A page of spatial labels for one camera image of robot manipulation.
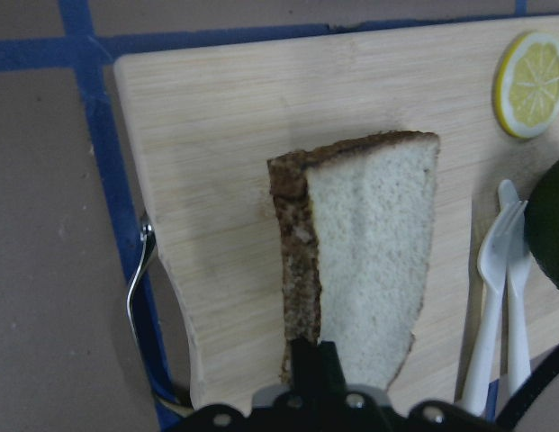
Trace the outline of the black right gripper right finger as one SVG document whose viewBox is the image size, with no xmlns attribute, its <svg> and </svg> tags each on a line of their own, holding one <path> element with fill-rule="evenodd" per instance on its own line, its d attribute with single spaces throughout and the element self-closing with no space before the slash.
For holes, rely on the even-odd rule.
<svg viewBox="0 0 559 432">
<path fill-rule="evenodd" d="M 320 381 L 326 390 L 345 390 L 347 382 L 339 361 L 337 346 L 331 341 L 318 345 L 320 354 Z"/>
</svg>

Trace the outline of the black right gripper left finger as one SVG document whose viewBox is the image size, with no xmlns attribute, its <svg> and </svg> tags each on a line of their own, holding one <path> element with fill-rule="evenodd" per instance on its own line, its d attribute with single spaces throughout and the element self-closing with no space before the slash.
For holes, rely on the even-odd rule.
<svg viewBox="0 0 559 432">
<path fill-rule="evenodd" d="M 304 337 L 291 342 L 292 387 L 296 392 L 323 392 L 324 369 L 320 346 Z"/>
</svg>

